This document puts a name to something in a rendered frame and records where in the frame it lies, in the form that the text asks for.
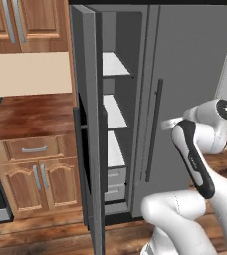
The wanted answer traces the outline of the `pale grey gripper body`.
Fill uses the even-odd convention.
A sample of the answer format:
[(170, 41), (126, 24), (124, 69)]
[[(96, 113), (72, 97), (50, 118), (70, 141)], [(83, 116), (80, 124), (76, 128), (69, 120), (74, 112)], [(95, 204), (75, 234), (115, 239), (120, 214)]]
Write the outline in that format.
[(179, 118), (174, 118), (174, 119), (169, 119), (169, 120), (163, 121), (161, 123), (161, 129), (162, 130), (172, 129), (172, 128), (174, 128), (175, 125), (177, 125), (182, 120), (183, 120), (183, 117), (179, 117)]

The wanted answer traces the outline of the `white fridge shelf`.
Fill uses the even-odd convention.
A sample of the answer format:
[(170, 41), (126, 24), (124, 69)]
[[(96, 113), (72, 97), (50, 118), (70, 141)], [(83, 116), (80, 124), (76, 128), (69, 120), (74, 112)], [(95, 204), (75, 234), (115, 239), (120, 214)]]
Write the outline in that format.
[(125, 166), (115, 132), (108, 132), (108, 167)]
[(108, 114), (108, 128), (126, 128), (127, 123), (114, 95), (104, 95), (104, 106)]
[(103, 52), (103, 75), (129, 76), (130, 71), (115, 52)]

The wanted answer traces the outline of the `grey closed fridge door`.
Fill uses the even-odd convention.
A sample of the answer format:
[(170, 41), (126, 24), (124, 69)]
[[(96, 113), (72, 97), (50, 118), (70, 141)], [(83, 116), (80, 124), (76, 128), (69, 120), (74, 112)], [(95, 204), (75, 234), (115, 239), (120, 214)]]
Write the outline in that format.
[[(152, 6), (143, 66), (131, 213), (144, 197), (189, 187), (189, 175), (161, 123), (214, 98), (227, 54), (227, 5)], [(145, 182), (159, 78), (164, 79), (150, 180)]]

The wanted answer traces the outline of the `grey fridge drawer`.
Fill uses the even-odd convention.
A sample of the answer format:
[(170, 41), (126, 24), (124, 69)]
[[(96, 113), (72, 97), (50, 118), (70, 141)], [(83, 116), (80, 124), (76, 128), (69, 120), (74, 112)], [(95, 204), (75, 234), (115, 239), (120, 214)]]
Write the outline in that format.
[(115, 168), (108, 171), (108, 186), (124, 184), (126, 179), (126, 168)]
[(105, 201), (121, 200), (125, 197), (125, 185), (109, 186), (105, 193)]

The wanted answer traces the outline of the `grey open fridge door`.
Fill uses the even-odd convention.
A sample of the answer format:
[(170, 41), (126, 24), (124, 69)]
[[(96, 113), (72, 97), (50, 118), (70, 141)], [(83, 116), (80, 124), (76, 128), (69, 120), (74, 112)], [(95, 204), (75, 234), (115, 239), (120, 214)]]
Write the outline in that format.
[(82, 97), (88, 121), (91, 194), (81, 182), (84, 224), (94, 255), (106, 255), (105, 192), (108, 189), (107, 111), (103, 105), (102, 14), (85, 5), (70, 7), (77, 102)]

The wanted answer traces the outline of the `grey fridge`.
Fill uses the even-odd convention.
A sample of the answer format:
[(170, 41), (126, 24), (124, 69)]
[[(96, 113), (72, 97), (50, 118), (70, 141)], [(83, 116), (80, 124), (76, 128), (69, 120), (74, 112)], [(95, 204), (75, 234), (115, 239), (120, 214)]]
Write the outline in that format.
[(127, 127), (116, 136), (125, 161), (125, 197), (107, 203), (108, 225), (140, 219), (131, 213), (135, 178), (135, 158), (138, 140), (138, 123), (144, 78), (145, 47), (148, 35), (149, 13), (152, 6), (99, 5), (102, 14), (103, 51), (115, 52), (130, 71), (129, 76), (112, 76), (104, 79), (104, 91), (116, 97)]

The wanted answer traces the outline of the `wooden base cupboard door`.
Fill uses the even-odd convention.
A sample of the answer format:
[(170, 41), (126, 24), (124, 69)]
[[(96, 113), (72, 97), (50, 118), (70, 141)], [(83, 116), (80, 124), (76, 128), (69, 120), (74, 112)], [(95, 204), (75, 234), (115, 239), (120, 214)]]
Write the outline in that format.
[(11, 208), (18, 217), (43, 212), (48, 208), (40, 176), (41, 190), (37, 188), (33, 165), (37, 165), (38, 171), (37, 162), (0, 165), (1, 182)]
[(49, 187), (45, 192), (50, 210), (70, 209), (81, 205), (80, 181), (75, 158), (40, 161), (45, 164)]

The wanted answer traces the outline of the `wooden drawer front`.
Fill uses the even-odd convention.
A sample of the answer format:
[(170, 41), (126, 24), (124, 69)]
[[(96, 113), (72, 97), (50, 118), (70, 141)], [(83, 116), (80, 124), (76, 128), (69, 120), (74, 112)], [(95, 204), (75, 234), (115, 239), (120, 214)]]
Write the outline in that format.
[[(14, 160), (24, 160), (38, 157), (55, 157), (64, 154), (62, 139), (59, 136), (40, 136), (20, 139), (12, 139), (6, 142), (9, 155)], [(36, 148), (46, 146), (42, 152), (24, 153), (24, 148)]]

